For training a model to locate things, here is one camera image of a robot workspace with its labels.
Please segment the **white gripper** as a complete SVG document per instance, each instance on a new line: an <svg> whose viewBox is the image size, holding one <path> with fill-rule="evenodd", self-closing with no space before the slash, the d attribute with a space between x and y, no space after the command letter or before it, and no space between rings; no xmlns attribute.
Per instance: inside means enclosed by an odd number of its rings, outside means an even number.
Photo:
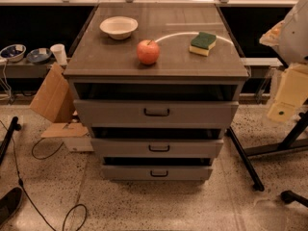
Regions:
<svg viewBox="0 0 308 231"><path fill-rule="evenodd" d="M308 99L308 65L292 63L281 74L281 80L267 118L286 122Z"/></svg>

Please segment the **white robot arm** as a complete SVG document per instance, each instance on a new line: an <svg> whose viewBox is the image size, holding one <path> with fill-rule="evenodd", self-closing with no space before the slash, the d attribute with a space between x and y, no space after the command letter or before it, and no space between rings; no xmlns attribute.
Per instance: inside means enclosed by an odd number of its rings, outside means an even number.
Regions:
<svg viewBox="0 0 308 231"><path fill-rule="evenodd" d="M267 113L271 121L285 122L308 99L308 0L298 0L259 42L288 65Z"/></svg>

